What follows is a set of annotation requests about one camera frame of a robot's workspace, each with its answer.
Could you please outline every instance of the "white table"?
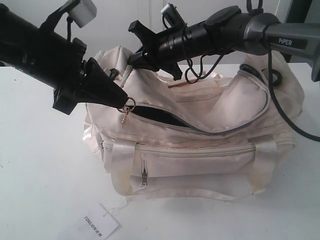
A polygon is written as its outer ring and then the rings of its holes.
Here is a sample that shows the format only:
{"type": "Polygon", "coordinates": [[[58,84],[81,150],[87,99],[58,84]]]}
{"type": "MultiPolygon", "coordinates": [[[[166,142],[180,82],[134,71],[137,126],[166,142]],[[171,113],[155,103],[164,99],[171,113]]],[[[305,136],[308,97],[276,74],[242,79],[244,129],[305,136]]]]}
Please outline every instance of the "white table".
{"type": "MultiPolygon", "coordinates": [[[[237,64],[216,72],[234,76],[237,64]]],[[[298,125],[320,135],[320,89],[311,68],[291,64],[306,99],[298,125]]],[[[52,109],[50,87],[0,68],[0,239],[51,240],[94,203],[121,205],[102,163],[82,142],[85,107],[52,109]]],[[[297,146],[268,190],[236,202],[176,198],[130,202],[111,240],[320,239],[320,143],[297,146]]]]}

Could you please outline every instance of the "paper tag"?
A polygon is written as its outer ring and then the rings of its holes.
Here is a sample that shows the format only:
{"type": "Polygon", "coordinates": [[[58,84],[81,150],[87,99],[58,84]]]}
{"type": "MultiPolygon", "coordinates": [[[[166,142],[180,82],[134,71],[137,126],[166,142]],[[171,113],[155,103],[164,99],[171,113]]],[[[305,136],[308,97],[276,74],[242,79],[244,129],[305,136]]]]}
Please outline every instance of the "paper tag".
{"type": "Polygon", "coordinates": [[[117,227],[118,223],[97,203],[56,240],[105,240],[117,227]]]}

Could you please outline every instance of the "open zipper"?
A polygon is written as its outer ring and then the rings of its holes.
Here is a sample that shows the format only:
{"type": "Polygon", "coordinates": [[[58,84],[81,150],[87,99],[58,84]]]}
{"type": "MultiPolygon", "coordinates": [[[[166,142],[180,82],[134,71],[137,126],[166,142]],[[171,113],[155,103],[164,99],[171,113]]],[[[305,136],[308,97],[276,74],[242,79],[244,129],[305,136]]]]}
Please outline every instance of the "open zipper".
{"type": "MultiPolygon", "coordinates": [[[[296,143],[293,137],[282,137],[274,139],[277,146],[294,145],[296,143]]],[[[113,140],[103,140],[102,146],[108,150],[111,150],[114,145],[113,140]]],[[[166,157],[179,157],[188,158],[192,155],[193,158],[201,157],[223,157],[226,155],[237,155],[252,152],[255,150],[253,143],[248,143],[240,146],[228,146],[228,147],[211,147],[211,148],[198,148],[198,149],[176,149],[166,147],[156,147],[150,145],[137,144],[135,149],[139,152],[146,154],[161,154],[166,157]]]]}

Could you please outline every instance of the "cream duffel bag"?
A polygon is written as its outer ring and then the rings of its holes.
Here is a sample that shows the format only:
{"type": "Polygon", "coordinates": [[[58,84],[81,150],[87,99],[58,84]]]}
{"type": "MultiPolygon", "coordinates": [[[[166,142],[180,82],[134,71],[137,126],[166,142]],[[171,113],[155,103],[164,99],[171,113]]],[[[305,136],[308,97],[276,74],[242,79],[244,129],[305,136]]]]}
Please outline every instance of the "cream duffel bag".
{"type": "MultiPolygon", "coordinates": [[[[119,71],[115,82],[133,100],[126,113],[89,103],[84,141],[102,159],[123,196],[197,197],[234,200],[263,192],[295,145],[293,131],[268,91],[268,56],[248,55],[233,78],[211,74],[196,84],[173,81],[127,65],[132,53],[101,51],[102,69],[119,71]]],[[[304,92],[279,52],[273,66],[282,75],[275,94],[296,119],[304,92]]]]}

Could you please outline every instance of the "bag handle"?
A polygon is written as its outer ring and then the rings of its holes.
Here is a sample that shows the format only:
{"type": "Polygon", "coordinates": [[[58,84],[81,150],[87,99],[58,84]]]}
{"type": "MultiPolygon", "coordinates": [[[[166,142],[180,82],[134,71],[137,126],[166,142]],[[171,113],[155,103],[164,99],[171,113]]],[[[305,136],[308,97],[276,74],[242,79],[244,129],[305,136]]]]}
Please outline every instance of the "bag handle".
{"type": "MultiPolygon", "coordinates": [[[[277,144],[272,136],[253,138],[255,159],[248,174],[248,182],[255,195],[266,190],[277,165],[277,144]]],[[[135,159],[136,142],[116,139],[111,154],[111,179],[114,189],[122,196],[141,196],[149,198],[194,197],[222,201],[232,201],[248,196],[230,196],[217,191],[199,188],[167,188],[151,192],[134,191],[130,183],[135,159]]]]}

